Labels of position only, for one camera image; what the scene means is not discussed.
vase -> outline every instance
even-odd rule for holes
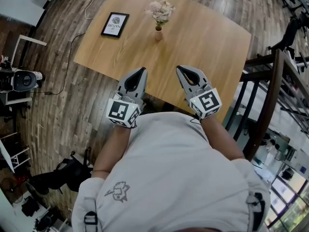
[[[162,27],[156,26],[154,34],[155,34],[154,38],[156,41],[162,40],[163,39]]]

picture frame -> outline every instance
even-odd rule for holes
[[[129,14],[111,12],[102,30],[102,36],[120,38]]]

white shirt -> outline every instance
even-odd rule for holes
[[[74,231],[84,231],[85,197],[96,200],[105,232],[247,231],[249,191],[262,193],[265,217],[269,192],[252,165],[229,161],[212,149],[201,125],[191,119],[180,113],[138,117],[128,150],[108,178],[81,184]]]

shirt sleeve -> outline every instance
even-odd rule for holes
[[[89,178],[79,187],[77,199],[72,212],[72,228],[74,232],[84,232],[84,216],[89,210],[86,207],[86,200],[97,199],[98,193],[104,183],[102,178]]]
[[[256,174],[253,169],[252,164],[245,159],[236,159],[232,161],[239,172],[243,175],[244,179],[247,181],[249,186],[249,191],[255,193],[260,192],[265,201],[265,210],[263,219],[266,218],[268,214],[268,210],[270,208],[270,193],[269,189],[266,187],[264,182],[260,179],[260,177]]]

window pane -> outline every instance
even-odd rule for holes
[[[294,193],[289,189],[286,184],[281,182],[278,179],[275,179],[274,183],[272,184],[273,188],[280,194],[281,197],[288,203],[293,197]]]
[[[269,228],[269,231],[270,232],[286,232],[287,230],[285,229],[285,227],[279,220],[278,222],[276,222],[273,226]]]
[[[273,220],[275,220],[276,217],[276,213],[272,210],[272,208],[270,208],[265,219],[266,226],[268,226]]]
[[[300,198],[297,198],[281,217],[281,221],[288,231],[292,231],[308,213],[309,207]]]
[[[309,182],[305,185],[305,188],[301,192],[300,196],[309,203]]]
[[[279,214],[285,207],[284,203],[274,194],[273,191],[270,191],[270,203]]]
[[[285,169],[287,169],[287,168],[288,168],[288,166],[286,166],[282,171],[280,171],[280,174],[279,174],[280,177],[281,177],[281,175],[282,175],[282,172],[283,172]],[[290,179],[290,180],[285,180],[285,179],[283,179],[283,181],[284,181],[285,183],[288,183],[289,186],[290,186],[291,188],[293,188],[293,190],[294,190],[295,192],[299,192],[299,190],[301,189],[301,187],[302,187],[303,184],[305,183],[306,179],[305,179],[303,176],[301,176],[300,174],[298,174],[297,172],[295,172],[294,170],[293,170],[293,172],[294,172],[294,174],[293,174],[292,179]]]

